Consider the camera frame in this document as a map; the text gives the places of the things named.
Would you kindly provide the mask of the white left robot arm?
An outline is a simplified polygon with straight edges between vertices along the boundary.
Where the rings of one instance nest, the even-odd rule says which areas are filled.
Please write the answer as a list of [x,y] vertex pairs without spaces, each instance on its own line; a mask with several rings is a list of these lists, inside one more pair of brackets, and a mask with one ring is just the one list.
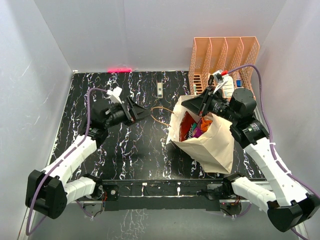
[[151,112],[126,101],[108,103],[107,99],[89,104],[90,112],[80,134],[70,147],[43,170],[33,170],[27,180],[25,205],[51,219],[58,218],[66,206],[79,198],[93,200],[103,195],[100,179],[89,174],[69,182],[69,178],[91,154],[104,143],[111,127],[119,124],[131,126],[150,116]]

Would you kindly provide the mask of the beige paper bag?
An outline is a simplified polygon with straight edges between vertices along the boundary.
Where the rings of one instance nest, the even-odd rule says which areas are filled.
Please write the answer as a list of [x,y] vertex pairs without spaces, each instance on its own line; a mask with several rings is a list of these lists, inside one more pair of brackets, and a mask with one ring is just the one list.
[[180,141],[181,123],[185,113],[198,122],[202,118],[186,107],[183,101],[194,98],[194,95],[181,95],[171,111],[168,124],[166,144],[174,143],[193,160],[200,163],[206,173],[230,174],[233,166],[234,138],[230,132],[231,123],[219,116],[209,113],[205,116],[212,123],[208,130],[199,137]]

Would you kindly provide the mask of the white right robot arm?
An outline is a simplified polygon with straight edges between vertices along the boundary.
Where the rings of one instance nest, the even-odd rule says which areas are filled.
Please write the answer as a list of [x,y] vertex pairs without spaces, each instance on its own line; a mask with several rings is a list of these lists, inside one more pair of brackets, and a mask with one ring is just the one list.
[[237,195],[255,204],[267,216],[273,226],[286,232],[310,219],[320,208],[320,198],[310,194],[284,172],[273,157],[269,133],[254,115],[257,102],[246,88],[237,88],[227,101],[221,90],[209,86],[195,97],[182,101],[181,105],[203,117],[212,113],[229,122],[234,140],[255,161],[272,190],[267,190],[240,173],[223,180],[223,194],[233,199]]

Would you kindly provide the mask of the orange snack packet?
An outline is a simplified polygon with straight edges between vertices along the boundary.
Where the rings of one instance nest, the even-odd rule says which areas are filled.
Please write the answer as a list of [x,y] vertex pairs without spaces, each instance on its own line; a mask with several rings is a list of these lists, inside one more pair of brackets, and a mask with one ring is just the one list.
[[201,130],[202,133],[205,133],[208,128],[211,126],[212,124],[212,120],[208,117],[201,117],[201,119],[199,120],[198,124],[199,124],[199,129]]

